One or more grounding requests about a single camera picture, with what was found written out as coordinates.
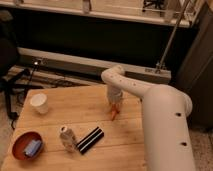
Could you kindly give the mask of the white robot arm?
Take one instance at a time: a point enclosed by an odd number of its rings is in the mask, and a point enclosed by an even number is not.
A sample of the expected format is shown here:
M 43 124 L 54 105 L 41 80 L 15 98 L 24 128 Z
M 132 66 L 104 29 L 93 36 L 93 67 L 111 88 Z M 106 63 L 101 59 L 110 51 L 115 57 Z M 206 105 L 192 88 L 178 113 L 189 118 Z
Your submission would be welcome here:
M 111 104 L 122 99 L 123 91 L 142 100 L 142 127 L 147 171 L 196 171 L 187 125 L 193 104 L 184 92 L 125 76 L 116 65 L 101 73 Z

